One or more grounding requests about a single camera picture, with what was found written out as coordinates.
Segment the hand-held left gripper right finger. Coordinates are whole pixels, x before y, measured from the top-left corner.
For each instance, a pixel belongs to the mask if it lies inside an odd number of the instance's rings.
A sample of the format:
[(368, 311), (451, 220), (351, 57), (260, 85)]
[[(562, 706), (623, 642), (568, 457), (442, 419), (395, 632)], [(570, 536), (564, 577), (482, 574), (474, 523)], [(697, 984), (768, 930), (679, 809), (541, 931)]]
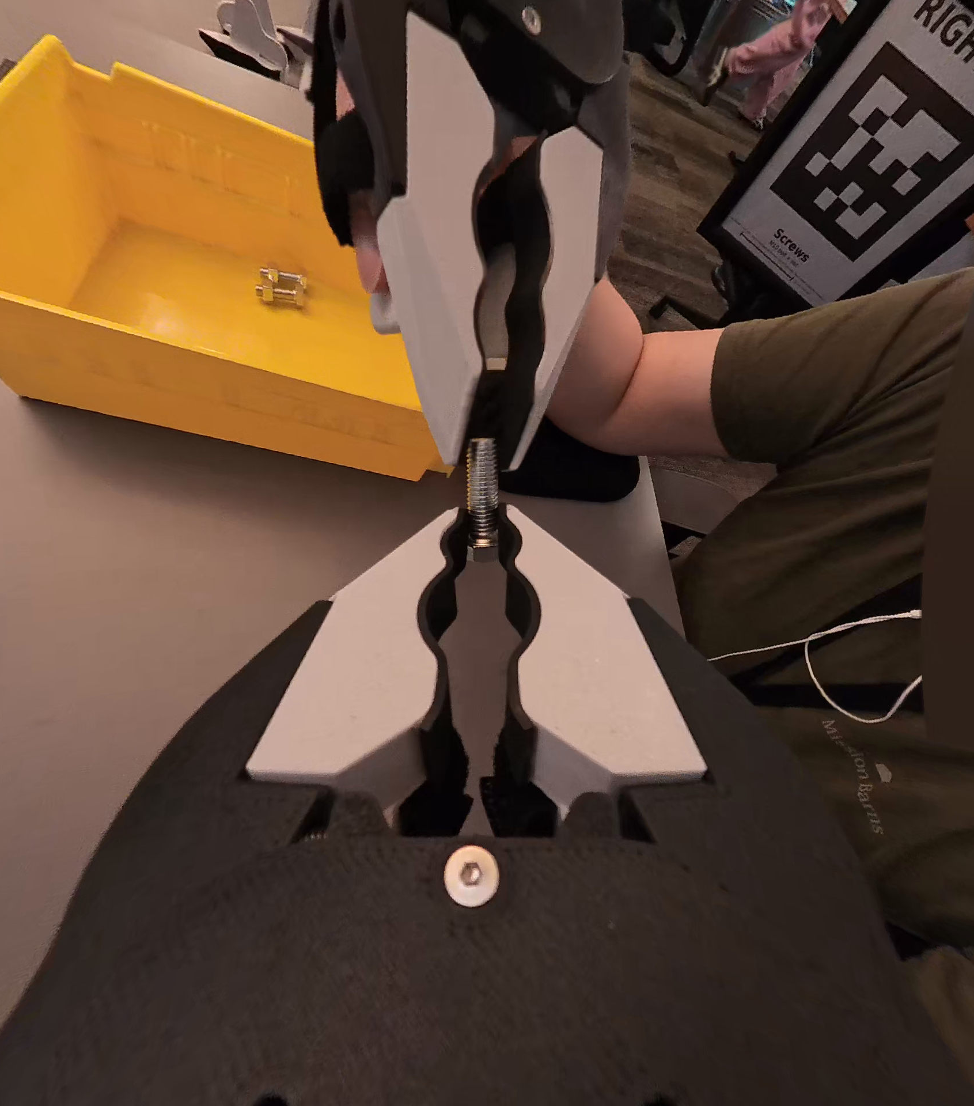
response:
[(695, 783), (706, 762), (633, 603), (516, 507), (499, 518), (519, 634), (505, 719), (480, 793), (496, 837), (549, 837), (575, 802)]

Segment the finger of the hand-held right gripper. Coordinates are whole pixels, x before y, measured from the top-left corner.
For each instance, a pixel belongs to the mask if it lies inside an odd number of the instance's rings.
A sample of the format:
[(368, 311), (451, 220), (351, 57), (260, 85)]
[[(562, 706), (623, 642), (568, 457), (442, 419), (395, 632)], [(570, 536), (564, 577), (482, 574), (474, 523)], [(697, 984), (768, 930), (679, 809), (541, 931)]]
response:
[(454, 467), (484, 368), (475, 205), (494, 161), (494, 104), (446, 29), (416, 12), (380, 27), (369, 42), (378, 247), (429, 434)]
[(516, 264), (507, 294), (507, 357), (499, 408), (499, 467), (517, 470), (561, 378), (624, 220), (630, 170), (625, 52), (565, 126), (543, 131), (501, 181)]

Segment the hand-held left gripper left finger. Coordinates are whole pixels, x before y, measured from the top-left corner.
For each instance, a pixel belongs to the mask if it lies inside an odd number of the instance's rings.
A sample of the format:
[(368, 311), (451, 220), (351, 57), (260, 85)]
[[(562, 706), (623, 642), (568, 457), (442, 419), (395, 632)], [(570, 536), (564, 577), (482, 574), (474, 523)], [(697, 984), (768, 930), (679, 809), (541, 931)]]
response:
[(408, 836), (464, 827), (468, 757), (440, 638), (455, 617), (467, 536), (467, 510), (442, 512), (333, 595), (249, 778), (369, 795)]

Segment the yellow plastic bin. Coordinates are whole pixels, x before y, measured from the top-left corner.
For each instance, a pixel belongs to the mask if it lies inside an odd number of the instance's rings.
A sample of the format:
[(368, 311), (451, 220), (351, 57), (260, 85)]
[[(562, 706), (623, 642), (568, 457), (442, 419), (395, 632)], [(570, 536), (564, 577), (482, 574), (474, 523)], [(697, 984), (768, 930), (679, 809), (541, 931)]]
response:
[[(306, 276), (304, 310), (258, 300), (263, 267)], [(53, 35), (0, 83), (0, 380), (375, 474), (450, 470), (312, 142)]]

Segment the black elbow rest pad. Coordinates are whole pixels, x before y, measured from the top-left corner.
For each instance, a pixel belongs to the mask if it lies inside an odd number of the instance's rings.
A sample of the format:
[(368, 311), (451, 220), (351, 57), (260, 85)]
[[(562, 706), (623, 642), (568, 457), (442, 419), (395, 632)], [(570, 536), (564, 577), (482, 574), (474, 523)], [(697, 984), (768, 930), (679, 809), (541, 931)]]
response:
[(610, 503), (630, 495), (640, 477), (638, 457), (585, 445), (544, 418), (521, 466), (500, 474), (499, 487), (510, 495)]

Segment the person's right forearm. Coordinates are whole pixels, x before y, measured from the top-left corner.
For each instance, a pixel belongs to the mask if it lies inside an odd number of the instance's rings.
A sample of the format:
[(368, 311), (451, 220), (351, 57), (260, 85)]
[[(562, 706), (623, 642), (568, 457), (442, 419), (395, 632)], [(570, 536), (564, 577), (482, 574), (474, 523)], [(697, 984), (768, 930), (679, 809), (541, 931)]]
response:
[(723, 328), (646, 334), (609, 278), (594, 286), (547, 416), (608, 453), (727, 459), (713, 406)]

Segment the person's right hand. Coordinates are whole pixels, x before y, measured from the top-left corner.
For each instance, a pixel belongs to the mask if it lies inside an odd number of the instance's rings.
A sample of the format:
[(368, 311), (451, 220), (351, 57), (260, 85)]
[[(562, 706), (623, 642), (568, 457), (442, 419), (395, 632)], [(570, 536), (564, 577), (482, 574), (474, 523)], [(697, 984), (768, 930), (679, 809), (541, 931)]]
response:
[(377, 218), (367, 192), (350, 197), (350, 237), (364, 290), (370, 296), (388, 296), (390, 289), (378, 242)]

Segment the white plastic part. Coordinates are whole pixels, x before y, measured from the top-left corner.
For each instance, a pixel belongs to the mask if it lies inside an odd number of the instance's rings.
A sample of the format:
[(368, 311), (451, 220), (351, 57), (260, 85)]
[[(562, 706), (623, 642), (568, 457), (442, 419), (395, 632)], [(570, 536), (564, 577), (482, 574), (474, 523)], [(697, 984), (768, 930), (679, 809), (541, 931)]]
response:
[(268, 1), (222, 1), (216, 10), (218, 30), (199, 29), (214, 56), (253, 72), (279, 79), (290, 64), (285, 41), (277, 32)]

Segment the black framed marker sign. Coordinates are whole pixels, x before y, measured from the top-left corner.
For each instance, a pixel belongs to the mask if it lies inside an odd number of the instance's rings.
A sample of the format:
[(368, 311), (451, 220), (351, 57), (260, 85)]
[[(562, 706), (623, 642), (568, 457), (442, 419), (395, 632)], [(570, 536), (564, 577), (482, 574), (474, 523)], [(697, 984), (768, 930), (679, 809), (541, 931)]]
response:
[(904, 283), (974, 212), (974, 2), (860, 2), (699, 232), (730, 321)]

